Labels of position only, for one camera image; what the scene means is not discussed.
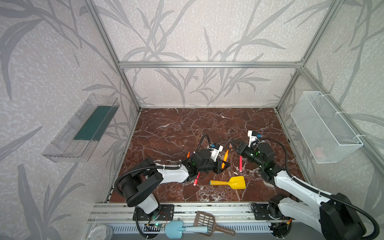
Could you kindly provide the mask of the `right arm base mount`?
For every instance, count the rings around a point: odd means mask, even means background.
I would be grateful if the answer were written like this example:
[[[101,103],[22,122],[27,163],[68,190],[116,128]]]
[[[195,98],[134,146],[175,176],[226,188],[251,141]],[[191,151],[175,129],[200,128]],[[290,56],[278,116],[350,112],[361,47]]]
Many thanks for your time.
[[[251,203],[251,210],[255,220],[284,221],[287,219],[276,205]]]

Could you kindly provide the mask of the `red marker pen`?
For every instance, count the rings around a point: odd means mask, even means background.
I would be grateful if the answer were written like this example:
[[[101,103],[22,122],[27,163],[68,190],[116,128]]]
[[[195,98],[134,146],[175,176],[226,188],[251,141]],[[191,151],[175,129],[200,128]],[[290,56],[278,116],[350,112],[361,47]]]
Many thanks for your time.
[[[243,171],[243,157],[239,156],[239,172],[242,173]]]

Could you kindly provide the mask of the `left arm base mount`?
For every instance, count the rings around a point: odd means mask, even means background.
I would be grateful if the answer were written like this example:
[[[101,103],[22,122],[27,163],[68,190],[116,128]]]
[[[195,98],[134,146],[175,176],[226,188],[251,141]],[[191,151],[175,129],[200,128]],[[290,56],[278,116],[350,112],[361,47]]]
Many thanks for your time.
[[[137,207],[133,220],[136,221],[171,221],[174,218],[175,205],[160,204],[154,212],[146,214],[143,209]]]

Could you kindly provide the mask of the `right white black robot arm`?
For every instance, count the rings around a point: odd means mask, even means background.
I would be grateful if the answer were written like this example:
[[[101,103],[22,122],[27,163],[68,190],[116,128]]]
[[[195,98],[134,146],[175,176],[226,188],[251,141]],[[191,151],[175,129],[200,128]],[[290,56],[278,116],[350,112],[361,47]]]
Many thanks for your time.
[[[284,168],[274,161],[269,138],[260,138],[255,148],[247,143],[231,141],[230,147],[241,157],[259,166],[266,182],[299,199],[279,197],[275,202],[279,212],[322,233],[327,240],[374,240],[380,234],[378,222],[364,210],[354,206],[341,193],[324,192],[293,176],[289,161]]]

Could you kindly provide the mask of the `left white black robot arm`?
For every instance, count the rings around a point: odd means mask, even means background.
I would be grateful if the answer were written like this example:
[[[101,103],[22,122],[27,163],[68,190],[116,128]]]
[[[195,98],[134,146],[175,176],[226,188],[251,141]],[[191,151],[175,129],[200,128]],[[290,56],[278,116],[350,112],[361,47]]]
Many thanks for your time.
[[[114,191],[124,197],[128,207],[140,209],[150,217],[157,216],[162,207],[153,192],[159,185],[190,182],[199,173],[219,175],[231,166],[213,154],[214,151],[218,150],[200,150],[176,165],[162,165],[153,159],[145,159],[116,179]]]

